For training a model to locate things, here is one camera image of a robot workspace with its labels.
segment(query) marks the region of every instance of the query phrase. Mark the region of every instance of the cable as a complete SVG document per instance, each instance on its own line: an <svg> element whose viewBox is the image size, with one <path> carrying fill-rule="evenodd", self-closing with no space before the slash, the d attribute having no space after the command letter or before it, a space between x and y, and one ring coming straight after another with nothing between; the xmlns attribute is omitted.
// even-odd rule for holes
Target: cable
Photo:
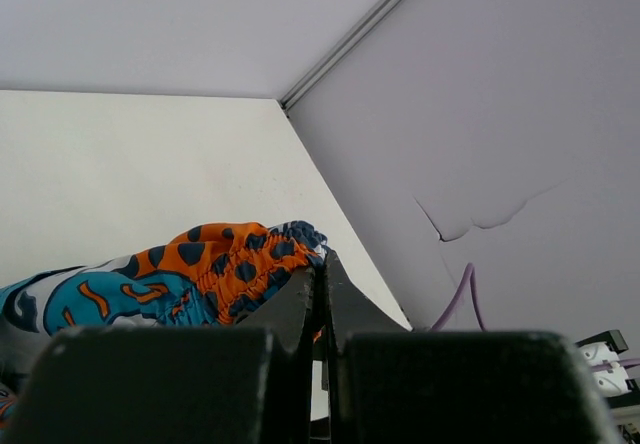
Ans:
<svg viewBox="0 0 640 444"><path fill-rule="evenodd" d="M429 332L439 331L441 330L445 324L451 319L456 307L460 303L460 299L462 298L462 293L465 288L469 285L471 287L471 301L473 302L473 310L476 313L476 319L478 320L478 324L480 325L480 329L486 331L487 329L484 327L484 320L482 319L482 314L480 313L480 305L478 304L478 290L476 288L476 270L473 267L473 264L467 264L467 267L464 268L464 273L462 274L462 279L460 280L460 285L458 289L456 289L456 293L453 295L451 302L444 310L442 315L438 318Z"/></svg>
<svg viewBox="0 0 640 444"><path fill-rule="evenodd" d="M632 367L636 367L636 366L640 366L640 359L635 358L635 359L621 359L619 361L616 361L618 364L620 364L621 367L624 367L625 369L631 369ZM593 372L599 372L599 371L604 371L607 369L613 369L613 366L611 365L610 362L606 362L604 364L598 364L596 366L591 366L591 370Z"/></svg>

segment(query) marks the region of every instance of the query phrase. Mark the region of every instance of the clothing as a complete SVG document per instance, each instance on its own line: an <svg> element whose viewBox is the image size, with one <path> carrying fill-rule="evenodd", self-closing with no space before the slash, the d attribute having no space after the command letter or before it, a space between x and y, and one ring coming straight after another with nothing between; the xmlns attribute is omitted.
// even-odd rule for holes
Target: clothing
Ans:
<svg viewBox="0 0 640 444"><path fill-rule="evenodd" d="M0 429L51 336L72 326L229 326L299 268L324 265L327 238L304 221L205 224L169 244L49 271L0 289Z"/></svg>

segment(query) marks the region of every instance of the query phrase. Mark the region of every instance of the crack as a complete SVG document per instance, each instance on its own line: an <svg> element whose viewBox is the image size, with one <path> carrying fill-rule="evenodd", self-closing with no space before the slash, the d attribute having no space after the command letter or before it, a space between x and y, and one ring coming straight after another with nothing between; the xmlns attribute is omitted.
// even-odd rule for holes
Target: crack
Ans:
<svg viewBox="0 0 640 444"><path fill-rule="evenodd" d="M478 224L477 222L475 222L473 220L473 218L469 218L469 220L471 221L471 226L469 226L467 229L465 229L461 234L459 235L454 235L453 237L447 237L445 238L444 235L442 234L442 231L440 231L440 229L438 228L438 226L436 226L435 221L431 218L431 216L429 215L429 213L427 212L427 210L425 209L425 207L422 205L422 203L418 200L418 198L416 196L412 196L413 200L416 202L416 204L418 205L418 207L420 207L420 209L422 210L423 214L427 217L427 219L429 220L429 222L431 223L431 226L433 226L433 228L435 229L435 231L438 233L438 240L440 242L453 242L456 241L462 237L464 237L465 235L467 235L467 233L472 229L472 228L477 228L477 229L481 229L483 231L488 231L489 229L495 229L497 227L500 226L504 226L506 224L508 224L509 222L511 222L511 220L517 215L519 214L526 206L527 204L529 204L529 202L531 202L533 199L542 196L543 194L546 194L548 192L553 191L554 189L556 189L557 187L560 187L562 184L564 184L565 182L567 182L569 179L571 179L570 177L567 177L566 179L561 180L560 182L553 184L552 186L549 187L545 187L544 189L542 189L541 191L536 192L535 194L533 194L532 196L528 197L527 199L524 199L519 205L518 207L516 207L516 209L512 212L510 212L507 217L499 222L497 222L496 224L492 224L490 226L485 226L482 224Z"/></svg>

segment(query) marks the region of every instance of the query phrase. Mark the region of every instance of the purple cable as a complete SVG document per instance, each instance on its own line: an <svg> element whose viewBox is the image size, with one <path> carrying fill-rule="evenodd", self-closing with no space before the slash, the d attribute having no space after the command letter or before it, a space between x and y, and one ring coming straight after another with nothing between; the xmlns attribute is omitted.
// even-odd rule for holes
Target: purple cable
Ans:
<svg viewBox="0 0 640 444"><path fill-rule="evenodd" d="M620 359L618 361L618 364L620 364L625 369L631 369L632 367L640 366L640 359ZM593 372L604 371L607 369L612 369L610 362L607 362L605 364L598 364L597 366L591 366L591 370Z"/></svg>
<svg viewBox="0 0 640 444"><path fill-rule="evenodd" d="M482 314L480 313L480 306L478 304L478 291L476 288L476 270L473 267L473 264L467 264L467 267L464 268L464 273L462 274L462 279L460 280L460 285L458 289L456 289L456 293L453 295L453 299L444 310L442 315L438 318L435 324L429 329L429 331L439 331L441 330L445 324L451 319L453 312L458 307L460 303L460 298L462 297L462 293L464 292L467 284L471 287L471 301L473 302L473 310L476 313L476 319L478 319L478 324L480 325L480 329L486 331L487 329L484 327L484 321L482 319Z"/></svg>

